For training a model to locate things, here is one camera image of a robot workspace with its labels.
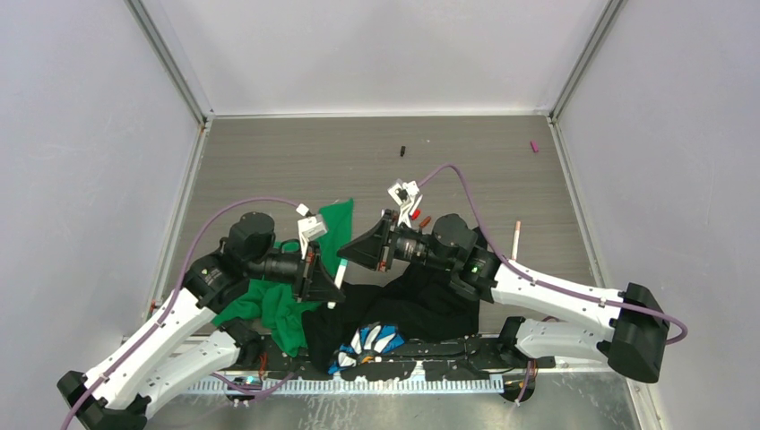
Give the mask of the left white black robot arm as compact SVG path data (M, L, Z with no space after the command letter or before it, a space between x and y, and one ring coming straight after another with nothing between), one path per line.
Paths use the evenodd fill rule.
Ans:
M269 215L242 215L213 252L187 267L178 289L114 353L86 372L69 371L59 379L68 420L86 429L143 429L168 400L206 375L256 366L263 338L242 316L225 318L201 344L174 354L254 280L282 283L303 301L342 302L332 240L349 237L350 229L326 210L303 209L301 215L298 237L282 244Z

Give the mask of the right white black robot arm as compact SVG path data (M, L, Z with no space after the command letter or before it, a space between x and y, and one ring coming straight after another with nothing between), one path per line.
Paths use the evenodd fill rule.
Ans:
M660 379L670 323L653 293L630 283L597 288L531 270L479 243L480 234L457 214L438 218L429 233L400 225L387 210L338 256L374 271L396 260L446 272L450 288L469 300L516 305L555 317L542 322L509 317L497 354L512 368L544 357L574 357L607 364L641 383Z

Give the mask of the white pen pink tip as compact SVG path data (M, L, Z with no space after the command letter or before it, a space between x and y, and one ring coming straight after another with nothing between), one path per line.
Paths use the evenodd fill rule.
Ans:
M517 255L519 251L519 243L520 243L520 235L521 235L521 227L522 227L522 222L520 220L517 220L514 224L514 235L513 235L513 242L512 242L511 253L510 253L510 259L513 261L517 260Z

